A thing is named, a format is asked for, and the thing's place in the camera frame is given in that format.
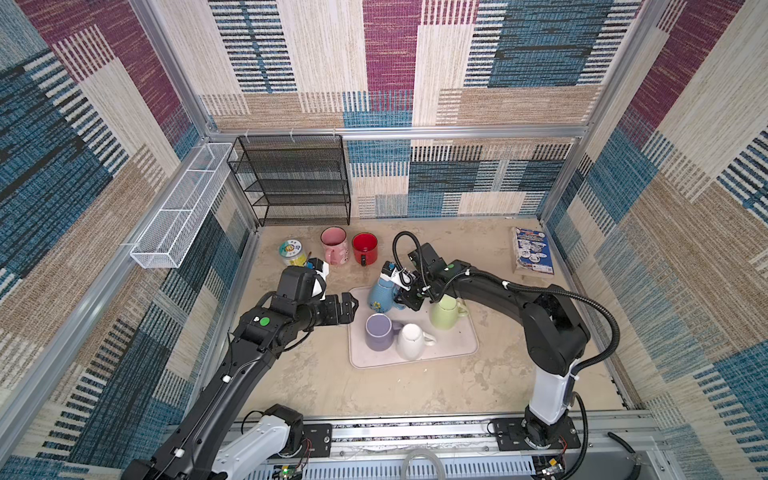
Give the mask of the blue mug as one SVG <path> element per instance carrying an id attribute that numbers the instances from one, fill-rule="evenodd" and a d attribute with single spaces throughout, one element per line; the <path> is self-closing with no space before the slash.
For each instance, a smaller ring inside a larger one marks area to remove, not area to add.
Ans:
<path id="1" fill-rule="evenodd" d="M 403 309 L 396 302 L 402 288 L 399 273 L 394 262 L 384 262 L 379 279 L 368 294 L 368 306 L 374 313 L 386 313 L 393 308 Z"/>

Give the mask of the red mug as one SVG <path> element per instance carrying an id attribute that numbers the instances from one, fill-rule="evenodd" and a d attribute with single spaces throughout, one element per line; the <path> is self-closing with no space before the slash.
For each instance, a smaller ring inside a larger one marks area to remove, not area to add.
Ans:
<path id="1" fill-rule="evenodd" d="M 352 239 L 355 261 L 363 266 L 373 266 L 378 259 L 378 239 L 370 232 L 361 232 Z"/>

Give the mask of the pink ghost pattern mug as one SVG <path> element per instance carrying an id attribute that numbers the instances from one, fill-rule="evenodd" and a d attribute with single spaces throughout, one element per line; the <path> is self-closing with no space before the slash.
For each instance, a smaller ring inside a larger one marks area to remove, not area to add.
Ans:
<path id="1" fill-rule="evenodd" d="M 343 265 L 349 258 L 347 232 L 338 226 L 326 228 L 321 234 L 324 259 L 329 265 Z"/>

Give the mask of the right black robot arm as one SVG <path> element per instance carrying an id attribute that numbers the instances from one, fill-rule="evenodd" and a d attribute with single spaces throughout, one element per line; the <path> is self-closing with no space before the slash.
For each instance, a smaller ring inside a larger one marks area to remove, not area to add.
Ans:
<path id="1" fill-rule="evenodd" d="M 566 423 L 579 373 L 608 359 L 619 346 L 620 327 L 610 311 L 554 284 L 546 288 L 526 286 L 464 261 L 448 263 L 428 243 L 418 243 L 408 254 L 412 271 L 403 266 L 396 246 L 392 253 L 395 278 L 406 280 L 406 288 L 396 297 L 400 304 L 415 310 L 425 300 L 436 303 L 451 296 L 482 304 L 522 326 L 526 351 L 536 366 L 534 390 L 522 426 L 525 440 L 538 449 L 555 443 Z M 599 313 L 610 329 L 608 346 L 587 359 L 583 355 L 591 334 L 574 305 L 576 301 Z"/>

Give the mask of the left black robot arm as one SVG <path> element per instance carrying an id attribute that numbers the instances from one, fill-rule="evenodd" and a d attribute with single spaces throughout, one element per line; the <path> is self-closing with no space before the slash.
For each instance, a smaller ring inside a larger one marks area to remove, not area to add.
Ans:
<path id="1" fill-rule="evenodd" d="M 273 456 L 305 456 L 303 417 L 281 405 L 234 441 L 225 438 L 259 381 L 300 344 L 300 332 L 353 321 L 359 302 L 348 292 L 327 294 L 329 272 L 317 258 L 286 267 L 277 289 L 240 317 L 224 360 L 175 432 L 150 459 L 131 461 L 123 478 L 242 479 Z"/>

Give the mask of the light green mug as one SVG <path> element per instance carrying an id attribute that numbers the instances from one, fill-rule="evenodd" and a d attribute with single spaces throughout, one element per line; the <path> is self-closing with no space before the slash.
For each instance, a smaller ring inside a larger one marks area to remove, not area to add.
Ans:
<path id="1" fill-rule="evenodd" d="M 461 317 L 468 314 L 467 307 L 457 298 L 444 295 L 432 305 L 430 322 L 438 330 L 450 330 Z"/>

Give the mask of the purple mug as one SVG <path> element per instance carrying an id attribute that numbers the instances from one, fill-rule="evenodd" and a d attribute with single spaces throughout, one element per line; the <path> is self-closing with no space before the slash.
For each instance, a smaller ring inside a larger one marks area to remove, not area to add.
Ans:
<path id="1" fill-rule="evenodd" d="M 394 344 L 395 337 L 402 328 L 402 323 L 391 320 L 385 314 L 374 313 L 365 323 L 365 343 L 372 351 L 385 351 Z"/>

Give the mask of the white mug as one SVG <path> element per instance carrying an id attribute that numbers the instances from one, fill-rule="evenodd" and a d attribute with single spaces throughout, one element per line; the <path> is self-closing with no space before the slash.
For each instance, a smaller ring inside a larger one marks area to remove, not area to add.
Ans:
<path id="1" fill-rule="evenodd" d="M 398 355 L 406 361 L 415 361 L 422 357 L 428 347 L 435 346 L 437 339 L 426 333 L 419 325 L 405 324 L 399 331 L 396 341 Z"/>

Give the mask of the white plastic tray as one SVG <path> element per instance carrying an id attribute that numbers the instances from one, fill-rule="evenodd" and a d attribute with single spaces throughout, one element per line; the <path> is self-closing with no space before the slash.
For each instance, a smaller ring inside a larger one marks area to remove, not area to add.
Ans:
<path id="1" fill-rule="evenodd" d="M 454 325 L 440 329 L 432 322 L 442 309 L 440 304 L 424 304 L 418 311 L 393 308 L 379 314 L 366 303 L 368 294 L 364 287 L 352 290 L 360 306 L 348 328 L 349 360 L 357 369 L 468 356 L 479 348 L 469 311 L 461 302 Z"/>

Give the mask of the yellow green labelled can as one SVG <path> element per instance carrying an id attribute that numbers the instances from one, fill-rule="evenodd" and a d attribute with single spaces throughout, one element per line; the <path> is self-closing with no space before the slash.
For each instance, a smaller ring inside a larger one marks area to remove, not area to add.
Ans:
<path id="1" fill-rule="evenodd" d="M 285 240 L 280 245 L 278 253 L 286 266 L 304 267 L 308 261 L 307 252 L 297 239 Z"/>

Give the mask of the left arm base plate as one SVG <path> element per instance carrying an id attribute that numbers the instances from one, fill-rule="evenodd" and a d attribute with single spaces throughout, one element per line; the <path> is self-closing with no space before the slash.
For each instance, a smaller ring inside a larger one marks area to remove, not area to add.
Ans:
<path id="1" fill-rule="evenodd" d="M 310 423 L 303 425 L 302 458 L 329 458 L 333 440 L 331 423 Z"/>

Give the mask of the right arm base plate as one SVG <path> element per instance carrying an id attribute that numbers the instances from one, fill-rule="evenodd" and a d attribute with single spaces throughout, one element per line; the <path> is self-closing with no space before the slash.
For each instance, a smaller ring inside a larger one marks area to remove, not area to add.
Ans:
<path id="1" fill-rule="evenodd" d="M 495 418 L 488 424 L 500 451 L 579 449 L 582 440 L 570 416 L 548 425 L 534 416 Z"/>

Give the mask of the white mesh wall basket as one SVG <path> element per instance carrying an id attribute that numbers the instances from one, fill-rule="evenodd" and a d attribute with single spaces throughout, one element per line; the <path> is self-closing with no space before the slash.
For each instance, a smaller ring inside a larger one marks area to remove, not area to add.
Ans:
<path id="1" fill-rule="evenodd" d="M 141 268 L 181 266 L 229 175 L 233 150 L 230 143 L 193 149 L 191 161 L 130 252 Z"/>

